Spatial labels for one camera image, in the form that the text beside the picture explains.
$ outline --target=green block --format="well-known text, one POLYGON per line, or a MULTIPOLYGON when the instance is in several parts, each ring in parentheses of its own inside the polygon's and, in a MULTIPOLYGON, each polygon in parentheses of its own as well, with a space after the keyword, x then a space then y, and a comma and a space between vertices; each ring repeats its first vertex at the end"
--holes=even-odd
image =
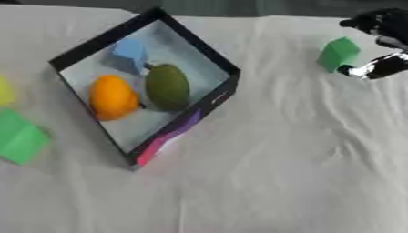
POLYGON ((19 165, 30 162, 49 136, 11 109, 0 110, 0 157, 19 165))
POLYGON ((343 37, 327 44, 318 59, 318 63, 327 72, 333 73, 341 65, 351 64, 361 49, 352 40, 343 37))

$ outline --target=white table surface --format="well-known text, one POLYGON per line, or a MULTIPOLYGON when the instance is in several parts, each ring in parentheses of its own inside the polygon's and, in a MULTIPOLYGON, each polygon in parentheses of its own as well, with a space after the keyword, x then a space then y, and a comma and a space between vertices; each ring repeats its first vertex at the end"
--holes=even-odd
POLYGON ((408 76, 361 82, 315 59, 338 19, 180 17, 242 67, 238 94, 132 173, 47 64, 132 14, 0 5, 0 73, 50 130, 27 167, 0 163, 0 230, 33 233, 406 233, 408 76))

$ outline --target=yellow block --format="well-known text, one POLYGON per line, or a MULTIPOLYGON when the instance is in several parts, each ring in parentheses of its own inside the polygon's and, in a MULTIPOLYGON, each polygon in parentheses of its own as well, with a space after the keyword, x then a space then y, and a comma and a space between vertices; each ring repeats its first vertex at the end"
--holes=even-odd
POLYGON ((3 76, 0 76, 0 106, 15 102, 15 91, 3 76))

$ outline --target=cardboard box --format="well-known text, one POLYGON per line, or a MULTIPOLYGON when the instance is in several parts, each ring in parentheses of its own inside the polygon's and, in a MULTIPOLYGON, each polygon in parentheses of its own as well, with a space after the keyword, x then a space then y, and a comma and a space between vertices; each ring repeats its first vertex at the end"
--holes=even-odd
POLYGON ((230 98, 240 76, 240 70, 229 60, 159 8, 135 16, 56 57, 50 64, 134 169, 145 166, 166 142, 189 130, 230 98), (143 76, 108 65, 115 64, 109 62, 115 59, 111 56, 115 44, 129 38, 145 44, 149 62, 173 64, 186 74, 189 107, 176 113, 147 107, 116 121, 97 120, 88 103, 88 90, 100 75, 124 77, 135 84, 142 102, 149 102, 143 76))

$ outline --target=robotic hand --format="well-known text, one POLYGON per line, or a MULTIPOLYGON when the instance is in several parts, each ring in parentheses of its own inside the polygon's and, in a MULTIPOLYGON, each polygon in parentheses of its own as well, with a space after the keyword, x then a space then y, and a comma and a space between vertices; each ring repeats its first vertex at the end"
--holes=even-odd
POLYGON ((343 20, 340 26, 376 35, 377 45, 402 50, 376 58, 362 67, 340 66, 338 68, 340 73, 360 79, 378 79, 408 69, 408 11, 402 9, 372 11, 343 20))

